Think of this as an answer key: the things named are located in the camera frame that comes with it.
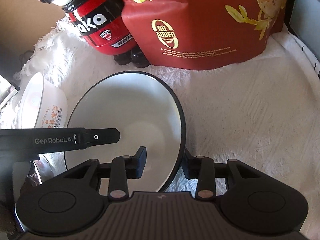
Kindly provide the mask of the blue ceramic bowl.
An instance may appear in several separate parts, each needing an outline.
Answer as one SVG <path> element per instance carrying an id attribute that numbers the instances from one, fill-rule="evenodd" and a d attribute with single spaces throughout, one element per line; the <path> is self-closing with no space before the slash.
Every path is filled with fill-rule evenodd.
<path id="1" fill-rule="evenodd" d="M 128 181 L 130 192 L 165 191 L 184 155 L 186 124 L 180 101 L 163 80 L 145 72 L 120 72 L 99 81 L 77 103 L 68 127 L 116 128 L 120 139 L 65 152 L 67 169 L 89 159 L 110 163 L 146 148 L 142 177 Z"/>

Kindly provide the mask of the stainless steel bowl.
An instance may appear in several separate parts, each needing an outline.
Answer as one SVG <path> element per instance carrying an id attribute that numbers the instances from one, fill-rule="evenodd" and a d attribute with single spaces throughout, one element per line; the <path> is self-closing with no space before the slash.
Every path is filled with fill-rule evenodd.
<path id="1" fill-rule="evenodd" d="M 12 188 L 15 201 L 24 191 L 65 172 L 66 166 L 62 152 L 40 154 L 39 157 L 39 160 L 14 163 Z"/>

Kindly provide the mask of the grey computer case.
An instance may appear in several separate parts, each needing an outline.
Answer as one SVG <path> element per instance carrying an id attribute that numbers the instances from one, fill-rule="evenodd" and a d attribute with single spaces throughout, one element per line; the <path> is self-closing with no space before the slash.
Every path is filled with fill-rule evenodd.
<path id="1" fill-rule="evenodd" d="M 319 75 L 319 0 L 294 0 L 289 26 Z"/>

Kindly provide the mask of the red panda figurine bottle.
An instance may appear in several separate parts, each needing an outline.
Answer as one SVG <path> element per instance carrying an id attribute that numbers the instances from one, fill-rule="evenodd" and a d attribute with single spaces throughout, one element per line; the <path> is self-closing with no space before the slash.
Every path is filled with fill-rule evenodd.
<path id="1" fill-rule="evenodd" d="M 84 40 L 97 51 L 113 56 L 119 65 L 149 66 L 148 59 L 121 18 L 122 0 L 39 1 L 60 6 Z"/>

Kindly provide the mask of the small white printed bowl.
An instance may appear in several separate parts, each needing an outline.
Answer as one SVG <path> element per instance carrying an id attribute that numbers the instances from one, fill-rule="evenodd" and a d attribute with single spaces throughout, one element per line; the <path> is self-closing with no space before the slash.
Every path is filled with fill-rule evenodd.
<path id="1" fill-rule="evenodd" d="M 38 72 L 32 76 L 23 92 L 17 115 L 17 127 L 63 128 L 67 110 L 64 92 Z"/>

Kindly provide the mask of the white textured tablecloth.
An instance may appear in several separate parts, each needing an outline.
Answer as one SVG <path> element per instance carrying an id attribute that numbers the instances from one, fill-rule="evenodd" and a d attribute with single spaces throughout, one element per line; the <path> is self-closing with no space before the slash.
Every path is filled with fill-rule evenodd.
<path id="1" fill-rule="evenodd" d="M 134 66 L 95 51 L 63 19 L 11 77 L 24 88 L 41 72 L 73 109 L 95 83 L 126 70 Z M 309 204 L 301 232 L 319 239 L 319 78 L 291 34 L 273 34 L 262 54 L 243 63 L 203 71 L 149 66 L 146 72 L 179 98 L 191 153 L 221 163 L 239 159 L 300 191 Z"/>

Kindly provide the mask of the red snack bag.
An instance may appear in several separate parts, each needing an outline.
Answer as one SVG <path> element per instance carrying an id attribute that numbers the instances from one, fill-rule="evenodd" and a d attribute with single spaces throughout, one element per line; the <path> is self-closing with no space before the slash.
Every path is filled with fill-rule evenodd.
<path id="1" fill-rule="evenodd" d="M 261 54 L 286 0 L 122 0 L 121 17 L 154 66 L 220 68 Z"/>

